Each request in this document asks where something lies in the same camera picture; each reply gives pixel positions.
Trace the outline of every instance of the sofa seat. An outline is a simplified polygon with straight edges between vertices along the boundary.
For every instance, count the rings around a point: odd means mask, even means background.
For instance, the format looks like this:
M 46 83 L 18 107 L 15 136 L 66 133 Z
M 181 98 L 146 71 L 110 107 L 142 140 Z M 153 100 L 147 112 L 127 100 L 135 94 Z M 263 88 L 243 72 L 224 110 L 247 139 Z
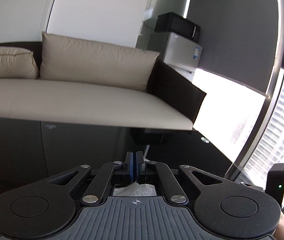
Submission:
M 87 83 L 0 79 L 0 117 L 191 130 L 193 123 L 151 94 Z

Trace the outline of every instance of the crosshair marking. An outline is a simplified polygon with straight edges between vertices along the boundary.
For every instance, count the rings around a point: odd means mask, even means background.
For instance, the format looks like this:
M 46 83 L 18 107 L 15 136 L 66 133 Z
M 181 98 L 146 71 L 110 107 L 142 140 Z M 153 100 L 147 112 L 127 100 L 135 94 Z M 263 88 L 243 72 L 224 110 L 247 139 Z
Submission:
M 135 205 L 138 205 L 138 204 L 142 203 L 142 201 L 139 201 L 138 199 L 136 199 L 136 200 L 133 200 L 132 203 L 135 204 Z

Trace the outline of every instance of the beige pillow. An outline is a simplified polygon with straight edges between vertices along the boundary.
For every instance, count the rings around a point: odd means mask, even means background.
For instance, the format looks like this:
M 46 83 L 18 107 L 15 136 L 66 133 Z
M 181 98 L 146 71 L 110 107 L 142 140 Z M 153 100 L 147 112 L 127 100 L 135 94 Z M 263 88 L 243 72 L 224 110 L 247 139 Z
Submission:
M 144 91 L 158 52 L 42 33 L 41 79 Z
M 0 78 L 38 77 L 33 52 L 28 49 L 0 47 Z

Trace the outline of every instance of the gray fabric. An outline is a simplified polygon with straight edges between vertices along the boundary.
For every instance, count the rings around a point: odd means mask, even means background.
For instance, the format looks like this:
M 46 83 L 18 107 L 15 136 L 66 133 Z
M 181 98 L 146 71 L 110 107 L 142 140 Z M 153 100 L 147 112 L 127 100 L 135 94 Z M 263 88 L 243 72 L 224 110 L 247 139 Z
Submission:
M 156 196 L 155 188 L 150 184 L 133 183 L 127 187 L 115 188 L 113 196 L 118 197 L 148 197 Z

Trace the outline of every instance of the sofa cushion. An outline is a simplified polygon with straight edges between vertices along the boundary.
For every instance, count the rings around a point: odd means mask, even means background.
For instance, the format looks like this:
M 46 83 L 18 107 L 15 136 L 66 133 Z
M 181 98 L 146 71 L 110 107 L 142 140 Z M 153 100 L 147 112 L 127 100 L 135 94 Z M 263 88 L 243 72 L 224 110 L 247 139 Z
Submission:
M 0 78 L 38 77 L 33 52 L 28 49 L 0 47 Z
M 41 79 L 145 91 L 159 53 L 42 33 Z
M 193 126 L 145 92 L 47 80 L 0 79 L 0 117 L 178 130 Z

